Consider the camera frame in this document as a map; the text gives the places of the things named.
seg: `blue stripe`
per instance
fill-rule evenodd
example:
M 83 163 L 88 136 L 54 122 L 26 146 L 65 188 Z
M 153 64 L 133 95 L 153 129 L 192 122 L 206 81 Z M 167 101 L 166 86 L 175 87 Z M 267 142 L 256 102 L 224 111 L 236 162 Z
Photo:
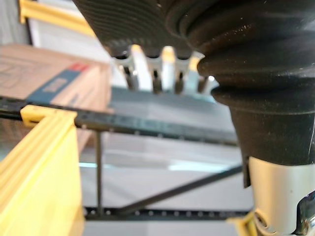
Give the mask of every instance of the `blue stripe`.
M 64 70 L 31 93 L 26 100 L 50 103 L 54 97 L 74 81 L 80 73 L 81 71 Z

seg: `cardboard box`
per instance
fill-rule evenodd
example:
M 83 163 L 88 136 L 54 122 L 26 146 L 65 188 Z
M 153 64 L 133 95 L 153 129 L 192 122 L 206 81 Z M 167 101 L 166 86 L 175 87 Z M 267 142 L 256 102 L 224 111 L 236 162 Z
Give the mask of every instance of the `cardboard box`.
M 0 95 L 106 112 L 110 102 L 110 65 L 31 46 L 0 47 Z M 28 132 L 21 122 L 2 120 L 9 139 Z M 81 151 L 91 132 L 77 131 Z

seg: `yellow pipe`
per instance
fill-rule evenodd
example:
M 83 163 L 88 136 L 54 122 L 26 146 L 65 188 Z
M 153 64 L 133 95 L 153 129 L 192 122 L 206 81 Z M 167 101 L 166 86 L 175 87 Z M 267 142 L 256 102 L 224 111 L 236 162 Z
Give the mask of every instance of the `yellow pipe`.
M 52 7 L 31 0 L 20 1 L 20 21 L 25 24 L 26 18 L 34 18 L 57 26 L 65 27 L 92 37 L 95 34 L 85 19 L 72 16 Z

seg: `box label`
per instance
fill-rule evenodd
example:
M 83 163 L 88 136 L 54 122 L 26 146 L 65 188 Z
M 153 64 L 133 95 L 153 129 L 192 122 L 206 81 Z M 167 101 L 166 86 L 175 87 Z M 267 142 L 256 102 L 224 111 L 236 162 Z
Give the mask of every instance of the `box label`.
M 78 63 L 72 65 L 69 69 L 62 71 L 31 93 L 26 100 L 50 103 L 56 95 L 73 82 L 87 67 L 87 65 Z

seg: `black metal rack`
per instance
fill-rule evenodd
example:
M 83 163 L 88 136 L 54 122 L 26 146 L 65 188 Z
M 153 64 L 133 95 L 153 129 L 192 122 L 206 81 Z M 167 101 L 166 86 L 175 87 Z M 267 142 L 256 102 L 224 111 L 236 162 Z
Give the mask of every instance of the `black metal rack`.
M 135 134 L 141 136 L 163 137 L 179 139 L 191 142 L 204 142 L 226 146 L 237 146 L 237 138 L 234 133 L 221 132 L 211 129 L 197 128 L 151 119 L 135 118 L 120 115 L 110 115 L 88 110 L 75 109 L 51 104 L 29 102 L 21 99 L 13 99 L 0 96 L 0 118 L 22 120 L 20 110 L 26 105 L 37 105 L 54 109 L 76 111 L 74 122 L 76 127 L 93 130 L 95 132 L 95 150 L 97 163 L 97 206 L 85 206 L 86 220 L 98 221 L 197 221 L 197 220 L 226 220 L 229 217 L 240 217 L 248 213 L 243 211 L 223 210 L 175 210 L 175 209 L 146 209 L 145 207 L 191 191 L 201 186 L 230 177 L 242 172 L 242 166 L 231 168 L 219 174 L 181 185 L 174 189 L 162 192 L 149 198 L 137 201 L 121 208 L 103 208 L 102 204 L 102 132 L 116 132 L 123 134 Z

